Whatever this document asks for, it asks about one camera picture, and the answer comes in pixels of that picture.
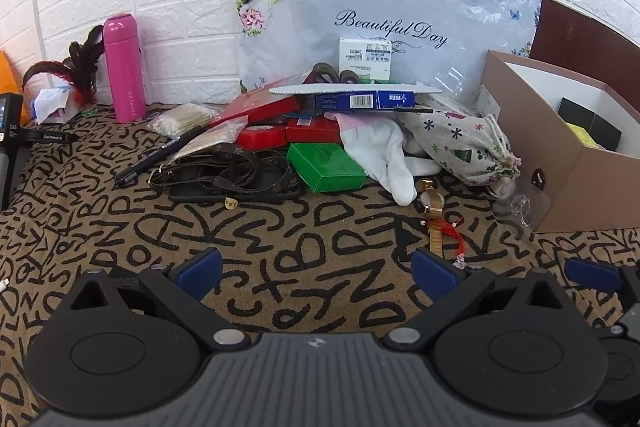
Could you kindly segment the black box inside carton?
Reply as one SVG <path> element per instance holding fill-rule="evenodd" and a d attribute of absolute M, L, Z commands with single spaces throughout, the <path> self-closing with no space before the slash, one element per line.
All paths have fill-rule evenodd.
<path fill-rule="evenodd" d="M 622 132 L 592 110 L 561 98 L 558 114 L 566 123 L 585 128 L 603 150 L 617 150 Z"/>

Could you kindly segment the black tripod device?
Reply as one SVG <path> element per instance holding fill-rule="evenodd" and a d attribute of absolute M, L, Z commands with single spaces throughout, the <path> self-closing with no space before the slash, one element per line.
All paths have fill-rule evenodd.
<path fill-rule="evenodd" d="M 71 146 L 79 140 L 75 133 L 26 129 L 21 125 L 23 95 L 1 95 L 1 210 L 7 210 L 17 175 L 22 169 L 32 144 Z"/>

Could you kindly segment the dark red feather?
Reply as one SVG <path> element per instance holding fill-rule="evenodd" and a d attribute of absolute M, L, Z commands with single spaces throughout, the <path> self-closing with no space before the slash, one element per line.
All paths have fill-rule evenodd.
<path fill-rule="evenodd" d="M 94 26 L 84 43 L 73 41 L 63 61 L 40 61 L 30 66 L 23 75 L 22 88 L 35 75 L 49 74 L 65 80 L 76 90 L 81 106 L 96 103 L 96 72 L 104 53 L 103 26 Z"/>

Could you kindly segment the pink thermos bottle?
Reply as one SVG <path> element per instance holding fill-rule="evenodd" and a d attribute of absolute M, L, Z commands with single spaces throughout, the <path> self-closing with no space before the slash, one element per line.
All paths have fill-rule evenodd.
<path fill-rule="evenodd" d="M 112 16 L 102 34 L 116 119 L 122 124 L 138 120 L 146 114 L 146 102 L 137 21 L 131 14 Z"/>

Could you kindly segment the floral plastic packaging bag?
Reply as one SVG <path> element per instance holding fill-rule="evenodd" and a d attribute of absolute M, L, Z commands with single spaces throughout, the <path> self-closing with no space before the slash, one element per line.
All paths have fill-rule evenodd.
<path fill-rule="evenodd" d="M 316 63 L 340 70 L 341 38 L 392 44 L 390 81 L 423 83 L 469 103 L 488 51 L 527 56 L 541 0 L 235 0 L 244 88 Z"/>

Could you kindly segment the gold wrist watch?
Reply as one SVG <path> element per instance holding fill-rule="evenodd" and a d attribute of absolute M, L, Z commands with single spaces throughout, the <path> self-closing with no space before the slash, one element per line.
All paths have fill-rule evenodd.
<path fill-rule="evenodd" d="M 429 179 L 422 179 L 416 184 L 418 187 L 419 200 L 424 207 L 424 217 L 428 232 L 428 240 L 430 241 L 430 251 L 444 257 L 442 251 L 442 217 L 444 217 L 445 201 L 434 187 L 434 182 Z"/>

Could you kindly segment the white cotton glove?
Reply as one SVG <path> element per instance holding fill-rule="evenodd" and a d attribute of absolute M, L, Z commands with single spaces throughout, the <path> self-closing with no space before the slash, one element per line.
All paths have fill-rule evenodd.
<path fill-rule="evenodd" d="M 332 113 L 330 118 L 338 124 L 347 155 L 401 207 L 416 199 L 417 176 L 434 176 L 442 170 L 434 160 L 406 157 L 404 132 L 393 119 L 349 113 Z"/>

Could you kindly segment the dark brown wooden board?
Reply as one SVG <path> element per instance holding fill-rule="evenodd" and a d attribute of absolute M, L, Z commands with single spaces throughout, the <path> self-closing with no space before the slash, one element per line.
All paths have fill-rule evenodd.
<path fill-rule="evenodd" d="M 568 6 L 541 1 L 529 57 L 603 81 L 631 105 L 639 105 L 639 47 Z"/>

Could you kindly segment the white crumpled paper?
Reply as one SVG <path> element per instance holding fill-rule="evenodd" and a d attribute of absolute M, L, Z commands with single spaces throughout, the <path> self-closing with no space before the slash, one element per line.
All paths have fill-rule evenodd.
<path fill-rule="evenodd" d="M 66 124 L 80 110 L 77 91 L 72 87 L 42 89 L 32 101 L 37 124 Z"/>

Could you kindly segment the yellow box inside carton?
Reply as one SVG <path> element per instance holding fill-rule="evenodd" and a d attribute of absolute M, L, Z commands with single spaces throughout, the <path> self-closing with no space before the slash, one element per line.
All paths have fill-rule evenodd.
<path fill-rule="evenodd" d="M 593 137 L 585 128 L 577 126 L 577 124 L 570 124 L 569 122 L 567 123 L 567 127 L 572 130 L 574 135 L 577 136 L 577 139 L 580 141 L 580 143 L 582 143 L 583 146 L 602 150 L 602 146 L 593 140 Z"/>

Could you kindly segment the red tassel charm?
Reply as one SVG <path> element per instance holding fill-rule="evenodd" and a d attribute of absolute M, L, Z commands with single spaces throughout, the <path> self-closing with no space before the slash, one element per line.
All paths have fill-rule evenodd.
<path fill-rule="evenodd" d="M 436 256 L 447 260 L 444 253 L 444 238 L 449 237 L 456 243 L 454 257 L 450 258 L 452 264 L 458 269 L 466 267 L 465 243 L 462 235 L 457 230 L 457 222 L 448 222 L 442 219 L 426 220 L 423 222 L 427 229 L 428 247 Z"/>

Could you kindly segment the blue medicine box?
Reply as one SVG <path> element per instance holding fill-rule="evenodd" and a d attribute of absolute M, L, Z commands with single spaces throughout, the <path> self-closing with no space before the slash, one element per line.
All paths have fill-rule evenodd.
<path fill-rule="evenodd" d="M 314 95 L 314 108 L 320 110 L 391 110 L 413 108 L 416 96 L 402 91 L 347 91 Z"/>

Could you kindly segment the letter-patterned brown tablecloth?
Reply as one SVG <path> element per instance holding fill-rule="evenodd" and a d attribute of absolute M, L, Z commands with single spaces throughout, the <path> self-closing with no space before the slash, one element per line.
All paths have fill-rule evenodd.
<path fill-rule="evenodd" d="M 224 258 L 205 304 L 250 334 L 382 335 L 427 307 L 410 257 L 428 243 L 421 211 L 375 182 L 277 204 L 178 204 L 145 178 L 116 173 L 163 138 L 119 124 L 106 106 L 75 117 L 70 146 L 37 144 L 1 216 L 1 421 L 25 426 L 39 405 L 24 376 L 29 341 L 82 273 L 178 265 L 205 248 Z"/>

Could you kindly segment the green small box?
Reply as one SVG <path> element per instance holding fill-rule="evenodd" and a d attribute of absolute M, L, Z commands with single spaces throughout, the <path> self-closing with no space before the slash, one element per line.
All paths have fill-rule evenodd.
<path fill-rule="evenodd" d="M 359 190 L 368 177 L 335 143 L 292 143 L 286 159 L 314 193 Z"/>

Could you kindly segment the brown cardboard box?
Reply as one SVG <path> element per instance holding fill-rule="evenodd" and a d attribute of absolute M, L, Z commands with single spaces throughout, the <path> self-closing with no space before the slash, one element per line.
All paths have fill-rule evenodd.
<path fill-rule="evenodd" d="M 604 82 L 497 51 L 486 55 L 482 83 L 480 101 L 521 158 L 534 231 L 638 227 L 638 110 Z M 564 98 L 620 130 L 616 150 L 582 144 L 558 113 Z"/>

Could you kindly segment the red flat box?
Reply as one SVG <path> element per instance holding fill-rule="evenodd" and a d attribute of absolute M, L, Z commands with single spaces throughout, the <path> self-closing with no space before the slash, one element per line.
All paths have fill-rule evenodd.
<path fill-rule="evenodd" d="M 290 119 L 285 134 L 290 143 L 342 143 L 337 122 L 324 116 Z"/>

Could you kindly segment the red tape roll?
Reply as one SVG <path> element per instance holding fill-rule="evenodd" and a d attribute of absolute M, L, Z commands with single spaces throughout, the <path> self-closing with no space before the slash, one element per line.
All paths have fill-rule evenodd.
<path fill-rule="evenodd" d="M 282 124 L 254 124 L 240 132 L 236 144 L 247 150 L 275 150 L 287 146 L 288 138 Z"/>

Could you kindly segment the floral drawstring pouch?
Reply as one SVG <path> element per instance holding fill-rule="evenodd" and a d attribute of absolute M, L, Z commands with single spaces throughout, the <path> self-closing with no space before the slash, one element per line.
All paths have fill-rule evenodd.
<path fill-rule="evenodd" d="M 521 158 L 492 115 L 477 116 L 443 94 L 421 96 L 398 121 L 428 156 L 469 186 L 486 186 L 498 199 L 513 195 Z"/>

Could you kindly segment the red folder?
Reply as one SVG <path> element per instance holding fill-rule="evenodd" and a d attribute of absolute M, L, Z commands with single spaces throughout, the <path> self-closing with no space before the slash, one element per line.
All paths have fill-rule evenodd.
<path fill-rule="evenodd" d="M 281 87 L 301 86 L 308 76 L 308 72 L 303 72 L 303 74 L 273 81 L 259 89 L 240 94 L 213 118 L 209 126 L 215 127 L 217 124 L 243 116 L 247 117 L 249 124 L 257 124 L 259 121 L 296 112 L 299 109 L 299 104 L 295 95 L 274 94 L 270 90 Z"/>

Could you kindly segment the orange bag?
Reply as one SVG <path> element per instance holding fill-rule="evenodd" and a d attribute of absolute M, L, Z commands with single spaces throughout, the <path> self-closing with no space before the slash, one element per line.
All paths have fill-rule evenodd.
<path fill-rule="evenodd" d="M 1 94 L 3 93 L 23 94 L 21 91 L 21 88 L 18 87 L 16 77 L 9 64 L 9 61 L 2 51 L 0 51 L 0 92 Z M 28 124 L 29 121 L 30 121 L 30 116 L 23 98 L 22 109 L 21 109 L 21 125 L 24 126 L 24 124 Z"/>

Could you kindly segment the black pen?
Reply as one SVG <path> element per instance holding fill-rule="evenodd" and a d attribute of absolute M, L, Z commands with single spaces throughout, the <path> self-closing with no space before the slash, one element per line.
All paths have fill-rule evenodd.
<path fill-rule="evenodd" d="M 124 187 L 129 185 L 134 179 L 137 179 L 140 173 L 151 169 L 152 167 L 160 164 L 163 160 L 170 155 L 175 154 L 184 147 L 191 140 L 204 133 L 209 127 L 209 124 L 202 124 L 201 126 L 194 127 L 183 134 L 180 134 L 178 138 L 172 139 L 162 147 L 149 153 L 142 159 L 138 160 L 124 171 L 119 172 L 114 176 L 114 187 Z"/>

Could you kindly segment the bag of cotton swabs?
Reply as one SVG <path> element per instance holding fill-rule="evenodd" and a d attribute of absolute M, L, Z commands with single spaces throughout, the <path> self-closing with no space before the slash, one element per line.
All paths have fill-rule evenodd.
<path fill-rule="evenodd" d="M 154 116 L 148 129 L 157 134 L 175 139 L 196 127 L 209 124 L 218 115 L 218 110 L 202 104 L 186 103 Z"/>

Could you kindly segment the white labelled small box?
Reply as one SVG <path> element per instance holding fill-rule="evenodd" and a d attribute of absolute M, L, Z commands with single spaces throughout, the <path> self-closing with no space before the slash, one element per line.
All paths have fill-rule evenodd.
<path fill-rule="evenodd" d="M 350 70 L 360 79 L 390 80 L 393 48 L 387 40 L 341 38 L 338 47 L 340 72 Z"/>

